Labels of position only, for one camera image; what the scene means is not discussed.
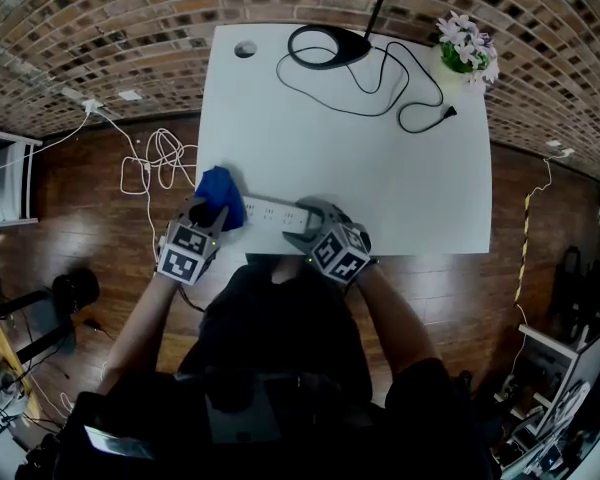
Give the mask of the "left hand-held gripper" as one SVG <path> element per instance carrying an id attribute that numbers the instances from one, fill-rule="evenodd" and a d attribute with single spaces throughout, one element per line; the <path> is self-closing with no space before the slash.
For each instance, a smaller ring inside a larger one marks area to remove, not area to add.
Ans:
<path id="1" fill-rule="evenodd" d="M 206 272 L 220 250 L 220 235 L 229 214 L 224 206 L 210 227 L 206 220 L 206 199 L 192 196 L 172 216 L 156 248 L 157 272 L 184 285 L 194 285 Z"/>

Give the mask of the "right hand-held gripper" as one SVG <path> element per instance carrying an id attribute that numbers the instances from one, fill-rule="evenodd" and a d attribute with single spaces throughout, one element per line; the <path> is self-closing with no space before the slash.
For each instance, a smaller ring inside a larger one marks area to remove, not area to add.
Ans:
<path id="1" fill-rule="evenodd" d="M 320 229 L 315 235 L 283 232 L 283 238 L 325 277 L 349 285 L 371 260 L 366 227 L 318 197 L 300 198 L 295 205 L 308 212 L 307 229 Z"/>

